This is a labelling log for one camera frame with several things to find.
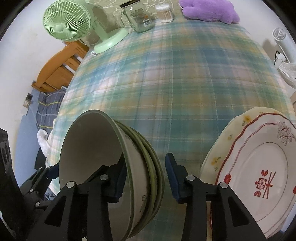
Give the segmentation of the white floral bowl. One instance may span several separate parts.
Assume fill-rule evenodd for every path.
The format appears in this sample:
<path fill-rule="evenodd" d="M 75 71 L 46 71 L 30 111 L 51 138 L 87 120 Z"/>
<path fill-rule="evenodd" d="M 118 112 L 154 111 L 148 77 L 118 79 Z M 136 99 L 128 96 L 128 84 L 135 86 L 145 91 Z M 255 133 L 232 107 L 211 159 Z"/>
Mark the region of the white floral bowl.
<path fill-rule="evenodd" d="M 165 179 L 159 158 L 148 140 L 135 129 L 129 126 L 122 127 L 123 131 L 139 148 L 140 153 L 144 158 L 144 165 L 147 167 L 147 176 L 149 180 L 144 214 L 132 231 L 131 236 L 134 236 L 148 225 L 158 213 L 164 196 Z"/>
<path fill-rule="evenodd" d="M 148 223 L 156 195 L 155 189 L 151 188 L 154 182 L 149 177 L 151 158 L 142 140 L 130 127 L 119 121 L 115 122 L 115 127 L 125 158 L 127 183 L 130 187 L 130 214 L 124 240 L 139 233 Z"/>

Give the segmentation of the large green rimmed bowl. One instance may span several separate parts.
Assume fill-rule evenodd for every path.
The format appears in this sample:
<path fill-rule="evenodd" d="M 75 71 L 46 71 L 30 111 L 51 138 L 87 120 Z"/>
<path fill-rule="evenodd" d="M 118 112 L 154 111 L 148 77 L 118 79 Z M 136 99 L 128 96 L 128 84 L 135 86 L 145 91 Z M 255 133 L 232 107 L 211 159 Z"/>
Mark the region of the large green rimmed bowl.
<path fill-rule="evenodd" d="M 115 121 L 100 110 L 81 114 L 70 126 L 62 145 L 59 161 L 59 182 L 84 183 L 102 166 L 112 167 L 120 160 L 127 174 L 119 178 L 118 201 L 109 202 L 113 240 L 126 240 L 133 221 L 133 187 L 128 161 L 130 141 Z"/>

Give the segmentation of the cream plate yellow flowers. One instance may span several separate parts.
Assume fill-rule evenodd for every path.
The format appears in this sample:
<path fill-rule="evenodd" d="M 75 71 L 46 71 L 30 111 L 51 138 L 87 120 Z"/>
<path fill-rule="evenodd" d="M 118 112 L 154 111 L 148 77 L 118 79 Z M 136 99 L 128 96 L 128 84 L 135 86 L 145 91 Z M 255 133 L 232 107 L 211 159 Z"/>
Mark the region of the cream plate yellow flowers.
<path fill-rule="evenodd" d="M 280 113 L 272 108 L 255 107 L 234 117 L 224 128 L 205 157 L 199 178 L 209 184 L 215 184 L 221 165 L 228 155 L 234 140 L 245 126 L 263 113 Z"/>

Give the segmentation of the white plate red pattern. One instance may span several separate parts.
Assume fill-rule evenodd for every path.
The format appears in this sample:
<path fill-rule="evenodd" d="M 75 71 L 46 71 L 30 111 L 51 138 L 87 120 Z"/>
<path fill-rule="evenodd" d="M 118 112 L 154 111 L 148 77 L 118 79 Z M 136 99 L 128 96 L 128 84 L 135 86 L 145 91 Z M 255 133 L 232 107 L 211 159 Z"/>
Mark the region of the white plate red pattern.
<path fill-rule="evenodd" d="M 295 204 L 295 126 L 263 113 L 234 140 L 218 172 L 266 237 L 280 230 Z"/>

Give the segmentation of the white cloth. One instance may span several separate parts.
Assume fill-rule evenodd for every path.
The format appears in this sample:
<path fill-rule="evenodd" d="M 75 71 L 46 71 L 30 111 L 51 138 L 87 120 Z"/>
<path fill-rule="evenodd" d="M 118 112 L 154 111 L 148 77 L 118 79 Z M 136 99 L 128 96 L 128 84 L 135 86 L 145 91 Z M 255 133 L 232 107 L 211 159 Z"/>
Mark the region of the white cloth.
<path fill-rule="evenodd" d="M 42 153 L 47 158 L 50 154 L 51 146 L 48 143 L 48 134 L 45 130 L 40 129 L 37 132 L 37 141 L 41 148 Z"/>

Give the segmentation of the grey plaid pillow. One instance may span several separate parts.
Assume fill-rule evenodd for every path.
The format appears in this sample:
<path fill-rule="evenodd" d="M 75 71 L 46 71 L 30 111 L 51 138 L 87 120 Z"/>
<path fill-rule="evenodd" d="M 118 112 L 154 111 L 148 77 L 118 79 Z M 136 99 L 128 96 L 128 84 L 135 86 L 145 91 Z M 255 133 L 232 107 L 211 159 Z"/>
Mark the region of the grey plaid pillow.
<path fill-rule="evenodd" d="M 65 93 L 65 90 L 57 90 L 39 94 L 36 121 L 38 127 L 45 130 L 48 135 L 53 129 L 53 121 L 58 115 Z"/>

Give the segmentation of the wooden bed headboard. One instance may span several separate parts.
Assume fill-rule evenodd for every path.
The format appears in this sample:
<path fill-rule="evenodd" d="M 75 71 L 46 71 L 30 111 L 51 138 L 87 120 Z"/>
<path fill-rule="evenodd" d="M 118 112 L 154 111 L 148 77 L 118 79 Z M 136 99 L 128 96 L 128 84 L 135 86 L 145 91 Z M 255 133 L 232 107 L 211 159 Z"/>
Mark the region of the wooden bed headboard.
<path fill-rule="evenodd" d="M 31 87 L 50 93 L 68 87 L 89 47 L 80 41 L 66 42 L 66 46 L 55 54 L 41 69 Z"/>

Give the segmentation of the white standing fan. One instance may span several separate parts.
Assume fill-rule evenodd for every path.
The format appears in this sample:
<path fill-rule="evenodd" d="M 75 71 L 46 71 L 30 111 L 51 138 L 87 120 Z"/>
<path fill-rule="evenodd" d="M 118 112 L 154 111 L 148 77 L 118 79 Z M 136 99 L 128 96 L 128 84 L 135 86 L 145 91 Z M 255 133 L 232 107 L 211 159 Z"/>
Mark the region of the white standing fan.
<path fill-rule="evenodd" d="M 274 65 L 286 83 L 295 89 L 295 43 L 282 28 L 273 30 L 273 38 L 280 48 L 275 54 Z"/>

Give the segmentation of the glass jar black lid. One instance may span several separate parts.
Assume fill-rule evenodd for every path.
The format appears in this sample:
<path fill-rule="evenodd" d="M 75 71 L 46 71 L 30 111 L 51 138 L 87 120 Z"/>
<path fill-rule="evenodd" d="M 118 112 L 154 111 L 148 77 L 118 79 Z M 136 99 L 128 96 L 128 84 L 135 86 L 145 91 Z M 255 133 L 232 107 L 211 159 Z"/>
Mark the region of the glass jar black lid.
<path fill-rule="evenodd" d="M 119 5 L 122 14 L 126 16 L 129 25 L 137 33 L 146 32 L 154 27 L 154 22 L 140 0 L 127 1 Z"/>

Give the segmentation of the green desk fan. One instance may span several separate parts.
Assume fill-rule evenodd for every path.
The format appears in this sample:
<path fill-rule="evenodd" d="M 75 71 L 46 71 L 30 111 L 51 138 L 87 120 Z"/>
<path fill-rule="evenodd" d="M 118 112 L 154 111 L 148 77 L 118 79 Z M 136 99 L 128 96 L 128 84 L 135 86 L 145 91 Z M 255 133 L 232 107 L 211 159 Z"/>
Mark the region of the green desk fan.
<path fill-rule="evenodd" d="M 129 33 L 95 1 L 56 1 L 45 10 L 43 27 L 55 39 L 90 44 L 93 55 L 112 48 Z"/>

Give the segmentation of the cotton swab container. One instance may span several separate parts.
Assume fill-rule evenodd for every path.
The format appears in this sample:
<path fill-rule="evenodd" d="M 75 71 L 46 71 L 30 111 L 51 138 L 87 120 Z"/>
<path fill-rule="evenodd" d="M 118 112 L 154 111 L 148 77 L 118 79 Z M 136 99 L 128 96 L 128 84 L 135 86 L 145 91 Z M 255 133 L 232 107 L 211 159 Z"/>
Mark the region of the cotton swab container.
<path fill-rule="evenodd" d="M 162 23 L 170 23 L 174 20 L 174 15 L 169 4 L 158 4 L 155 6 L 155 9 Z"/>

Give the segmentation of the purple plush toy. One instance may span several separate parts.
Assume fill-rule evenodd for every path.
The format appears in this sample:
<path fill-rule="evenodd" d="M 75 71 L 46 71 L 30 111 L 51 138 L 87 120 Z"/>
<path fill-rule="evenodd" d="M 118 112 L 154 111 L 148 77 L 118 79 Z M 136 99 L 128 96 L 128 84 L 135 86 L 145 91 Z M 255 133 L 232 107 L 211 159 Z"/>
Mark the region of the purple plush toy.
<path fill-rule="evenodd" d="M 183 0 L 179 1 L 186 18 L 206 22 L 220 21 L 225 24 L 238 24 L 240 17 L 230 1 L 223 0 Z"/>

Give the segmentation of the wall socket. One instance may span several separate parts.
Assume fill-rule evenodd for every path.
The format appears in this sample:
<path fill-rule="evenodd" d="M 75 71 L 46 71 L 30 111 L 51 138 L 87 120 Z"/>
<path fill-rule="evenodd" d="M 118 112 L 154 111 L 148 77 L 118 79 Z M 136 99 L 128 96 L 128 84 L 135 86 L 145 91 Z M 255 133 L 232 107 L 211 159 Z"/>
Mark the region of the wall socket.
<path fill-rule="evenodd" d="M 30 106 L 31 102 L 32 102 L 32 98 L 33 98 L 33 95 L 28 93 L 27 96 L 26 96 L 26 99 L 25 99 L 25 101 L 23 103 L 23 106 L 28 108 Z"/>

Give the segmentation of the green cartoon wall cloth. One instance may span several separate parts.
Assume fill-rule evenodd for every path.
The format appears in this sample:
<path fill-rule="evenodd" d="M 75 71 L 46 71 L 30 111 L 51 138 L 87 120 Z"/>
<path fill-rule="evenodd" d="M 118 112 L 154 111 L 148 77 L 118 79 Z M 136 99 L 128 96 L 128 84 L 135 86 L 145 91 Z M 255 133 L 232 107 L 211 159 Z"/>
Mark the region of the green cartoon wall cloth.
<path fill-rule="evenodd" d="M 115 14 L 122 12 L 121 4 L 128 2 L 128 0 L 103 0 L 98 1 L 97 3 L 105 9 L 109 14 Z M 182 15 L 182 9 L 177 0 L 143 0 L 140 1 L 145 5 L 146 10 L 152 15 L 157 16 L 155 6 L 160 4 L 169 4 L 171 10 L 175 16 Z"/>

